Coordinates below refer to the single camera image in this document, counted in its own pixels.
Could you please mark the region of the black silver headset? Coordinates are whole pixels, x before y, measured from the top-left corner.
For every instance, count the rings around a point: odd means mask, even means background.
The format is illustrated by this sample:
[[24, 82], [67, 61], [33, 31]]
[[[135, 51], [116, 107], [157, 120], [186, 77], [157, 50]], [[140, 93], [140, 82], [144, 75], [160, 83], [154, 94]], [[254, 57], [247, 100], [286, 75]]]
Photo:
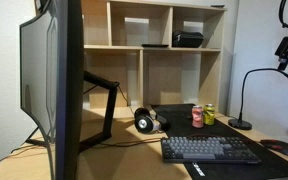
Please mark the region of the black silver headset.
[[138, 132], [142, 134], [152, 134], [155, 132], [167, 132], [171, 129], [171, 124], [165, 117], [151, 114], [146, 108], [138, 108], [134, 113], [134, 125]]

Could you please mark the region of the black monitor stand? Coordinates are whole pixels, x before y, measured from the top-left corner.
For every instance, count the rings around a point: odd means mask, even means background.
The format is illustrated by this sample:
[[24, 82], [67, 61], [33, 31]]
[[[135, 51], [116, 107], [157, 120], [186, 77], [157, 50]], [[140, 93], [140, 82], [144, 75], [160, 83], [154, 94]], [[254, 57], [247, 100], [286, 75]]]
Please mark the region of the black monitor stand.
[[[111, 126], [115, 110], [115, 102], [117, 98], [117, 89], [119, 82], [109, 81], [91, 72], [84, 72], [84, 80], [93, 84], [94, 87], [101, 87], [108, 91], [108, 98], [105, 107], [103, 129], [98, 134], [84, 139], [79, 143], [79, 151], [95, 146], [111, 137]], [[58, 88], [45, 81], [42, 84], [26, 84], [21, 99], [21, 108], [25, 111], [37, 124], [38, 129], [44, 135], [45, 143], [56, 142], [56, 132], [60, 131], [60, 127], [56, 127], [56, 123], [64, 125], [65, 119], [60, 119], [58, 100], [60, 98], [68, 101], [63, 95], [57, 95]], [[73, 125], [69, 126], [70, 130], [77, 128], [77, 106], [79, 102], [77, 98], [72, 98], [68, 105], [72, 113], [70, 117], [73, 119]]]

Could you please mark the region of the black curved monitor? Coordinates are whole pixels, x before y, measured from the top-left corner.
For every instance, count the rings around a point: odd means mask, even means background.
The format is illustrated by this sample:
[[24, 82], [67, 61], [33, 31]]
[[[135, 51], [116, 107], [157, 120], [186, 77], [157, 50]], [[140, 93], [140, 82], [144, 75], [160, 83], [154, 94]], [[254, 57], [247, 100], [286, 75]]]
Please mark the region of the black curved monitor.
[[83, 94], [81, 0], [36, 0], [20, 25], [20, 107], [38, 126], [51, 180], [75, 180]]

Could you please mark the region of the light wooden shelf unit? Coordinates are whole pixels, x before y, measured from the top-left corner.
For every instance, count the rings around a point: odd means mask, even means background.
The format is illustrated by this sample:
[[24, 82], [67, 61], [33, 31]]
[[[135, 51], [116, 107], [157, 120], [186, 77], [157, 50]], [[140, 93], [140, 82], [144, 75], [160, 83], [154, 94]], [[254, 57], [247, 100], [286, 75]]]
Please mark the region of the light wooden shelf unit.
[[[82, 0], [86, 69], [120, 83], [119, 114], [151, 104], [219, 107], [225, 13], [147, 0]], [[204, 40], [198, 48], [173, 47], [174, 31], [200, 32]]]

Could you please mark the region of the flat black device on shelf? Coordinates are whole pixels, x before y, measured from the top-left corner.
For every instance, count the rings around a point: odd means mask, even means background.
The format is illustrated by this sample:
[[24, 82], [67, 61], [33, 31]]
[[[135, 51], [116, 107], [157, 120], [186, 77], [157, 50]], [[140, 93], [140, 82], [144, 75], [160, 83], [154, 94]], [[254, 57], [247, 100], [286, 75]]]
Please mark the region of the flat black device on shelf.
[[142, 44], [144, 48], [168, 48], [169, 45], [167, 44]]

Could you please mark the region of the pink soda can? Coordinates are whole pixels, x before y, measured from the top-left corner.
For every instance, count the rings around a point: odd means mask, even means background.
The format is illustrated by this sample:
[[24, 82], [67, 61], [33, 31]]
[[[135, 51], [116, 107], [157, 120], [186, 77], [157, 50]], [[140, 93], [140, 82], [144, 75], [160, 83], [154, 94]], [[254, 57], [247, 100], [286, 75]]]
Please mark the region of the pink soda can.
[[203, 122], [203, 108], [201, 106], [192, 107], [192, 126], [195, 128], [202, 128]]

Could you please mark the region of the yellow soda can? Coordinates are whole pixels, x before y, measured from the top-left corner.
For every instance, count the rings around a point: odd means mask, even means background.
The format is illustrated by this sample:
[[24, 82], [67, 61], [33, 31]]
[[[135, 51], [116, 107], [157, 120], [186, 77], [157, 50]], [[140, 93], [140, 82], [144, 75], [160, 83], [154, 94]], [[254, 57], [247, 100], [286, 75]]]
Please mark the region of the yellow soda can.
[[206, 104], [203, 108], [204, 123], [206, 125], [213, 125], [215, 119], [215, 107], [212, 104]]

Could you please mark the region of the grey mechanical keyboard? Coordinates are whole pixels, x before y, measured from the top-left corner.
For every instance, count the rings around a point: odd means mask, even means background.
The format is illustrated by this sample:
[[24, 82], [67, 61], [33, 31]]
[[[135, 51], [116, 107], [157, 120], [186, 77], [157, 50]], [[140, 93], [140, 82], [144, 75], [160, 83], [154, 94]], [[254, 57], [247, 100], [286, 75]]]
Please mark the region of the grey mechanical keyboard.
[[166, 163], [260, 164], [261, 160], [238, 137], [169, 137], [161, 139]]

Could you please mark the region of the black gooseneck desk lamp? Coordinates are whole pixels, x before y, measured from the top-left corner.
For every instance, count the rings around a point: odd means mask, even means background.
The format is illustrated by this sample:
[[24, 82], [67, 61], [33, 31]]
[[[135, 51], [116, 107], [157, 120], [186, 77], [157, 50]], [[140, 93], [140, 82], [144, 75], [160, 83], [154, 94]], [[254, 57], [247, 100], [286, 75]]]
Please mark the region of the black gooseneck desk lamp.
[[246, 80], [247, 77], [254, 72], [259, 72], [259, 71], [275, 71], [278, 72], [280, 74], [282, 74], [284, 77], [286, 77], [288, 79], [288, 74], [283, 72], [282, 70], [278, 70], [275, 68], [259, 68], [259, 69], [253, 69], [248, 71], [244, 78], [243, 78], [243, 82], [242, 82], [242, 88], [241, 88], [241, 103], [240, 103], [240, 110], [239, 110], [239, 115], [237, 118], [232, 118], [228, 120], [228, 125], [239, 129], [239, 130], [251, 130], [252, 129], [252, 124], [244, 121], [243, 120], [243, 108], [244, 108], [244, 92], [245, 92], [245, 85], [246, 85]]

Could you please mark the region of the black red computer mouse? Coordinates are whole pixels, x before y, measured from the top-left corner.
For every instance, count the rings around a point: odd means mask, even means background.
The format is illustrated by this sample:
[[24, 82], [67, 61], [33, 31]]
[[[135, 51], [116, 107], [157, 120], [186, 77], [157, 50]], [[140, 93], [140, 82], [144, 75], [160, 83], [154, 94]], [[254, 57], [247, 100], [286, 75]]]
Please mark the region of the black red computer mouse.
[[288, 156], [288, 143], [286, 142], [280, 140], [265, 139], [261, 140], [260, 144], [267, 149], [274, 150], [276, 152]]

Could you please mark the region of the black desk mat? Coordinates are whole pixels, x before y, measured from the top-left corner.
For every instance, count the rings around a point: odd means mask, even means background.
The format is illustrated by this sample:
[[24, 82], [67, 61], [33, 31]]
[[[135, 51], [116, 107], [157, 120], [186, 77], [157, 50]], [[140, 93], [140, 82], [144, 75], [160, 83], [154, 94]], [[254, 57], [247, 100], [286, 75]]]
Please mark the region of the black desk mat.
[[205, 174], [202, 177], [191, 163], [185, 167], [193, 180], [268, 180], [288, 177], [288, 161], [274, 154], [256, 142], [240, 134], [222, 122], [216, 121], [213, 126], [195, 128], [192, 123], [192, 104], [153, 105], [152, 109], [163, 116], [171, 125], [166, 132], [171, 136], [236, 136], [246, 140], [246, 145], [257, 155], [262, 163], [256, 165], [244, 164], [199, 164]]

